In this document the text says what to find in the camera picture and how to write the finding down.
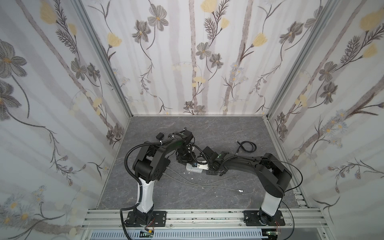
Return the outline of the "black power adapter with cable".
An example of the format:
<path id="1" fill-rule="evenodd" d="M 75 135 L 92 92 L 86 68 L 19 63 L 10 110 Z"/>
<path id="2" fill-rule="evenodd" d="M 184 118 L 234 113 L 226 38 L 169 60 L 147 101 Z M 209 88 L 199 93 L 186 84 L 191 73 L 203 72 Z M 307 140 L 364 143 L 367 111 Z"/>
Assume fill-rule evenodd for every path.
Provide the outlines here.
<path id="1" fill-rule="evenodd" d="M 172 134 L 164 134 L 162 132 L 158 133 L 156 135 L 156 139 L 159 141 L 159 142 L 167 142 L 167 141 L 170 141 L 172 139 Z"/>

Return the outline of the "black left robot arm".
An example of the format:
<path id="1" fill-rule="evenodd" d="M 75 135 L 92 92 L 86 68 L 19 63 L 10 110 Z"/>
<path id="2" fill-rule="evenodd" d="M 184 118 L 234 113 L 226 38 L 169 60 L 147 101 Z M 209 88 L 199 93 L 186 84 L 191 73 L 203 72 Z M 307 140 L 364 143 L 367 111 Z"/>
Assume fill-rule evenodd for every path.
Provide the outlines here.
<path id="1" fill-rule="evenodd" d="M 174 151 L 178 152 L 188 160 L 192 158 L 192 151 L 189 149 L 192 139 L 192 132 L 186 128 L 180 132 L 156 135 L 155 142 L 146 141 L 131 148 L 125 155 L 124 167 L 127 173 L 138 183 L 137 202 L 132 207 L 120 209 L 120 219 L 125 237 L 130 240 L 127 227 L 129 220 L 124 218 L 124 211 L 133 211 L 134 224 L 148 226 L 154 220 L 154 186 L 155 181 L 161 179 L 164 171 L 170 164 L 167 155 Z"/>

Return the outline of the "white rectangular device box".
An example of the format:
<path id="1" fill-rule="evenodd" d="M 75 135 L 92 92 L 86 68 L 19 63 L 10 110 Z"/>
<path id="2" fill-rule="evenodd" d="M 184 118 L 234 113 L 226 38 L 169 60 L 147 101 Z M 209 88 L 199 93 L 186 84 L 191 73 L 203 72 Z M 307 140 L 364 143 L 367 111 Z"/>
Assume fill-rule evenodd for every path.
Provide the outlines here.
<path id="1" fill-rule="evenodd" d="M 191 164 L 186 165 L 186 170 L 189 172 L 194 172 L 194 173 L 202 173 L 203 172 L 203 169 L 200 169 L 198 167 L 194 167 Z"/>

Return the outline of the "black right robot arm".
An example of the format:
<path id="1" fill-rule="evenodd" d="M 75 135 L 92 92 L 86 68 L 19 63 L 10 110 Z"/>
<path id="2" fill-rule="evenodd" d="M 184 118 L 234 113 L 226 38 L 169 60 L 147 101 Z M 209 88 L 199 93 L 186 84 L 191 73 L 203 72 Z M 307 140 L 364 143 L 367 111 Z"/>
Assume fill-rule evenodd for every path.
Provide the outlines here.
<path id="1" fill-rule="evenodd" d="M 278 160 L 270 153 L 261 157 L 245 157 L 229 152 L 216 153 L 209 147 L 202 151 L 201 156 L 208 164 L 211 174 L 223 175 L 229 170 L 236 170 L 256 175 L 266 191 L 257 213 L 258 222 L 267 226 L 275 221 L 293 176 L 286 167 L 286 162 Z"/>

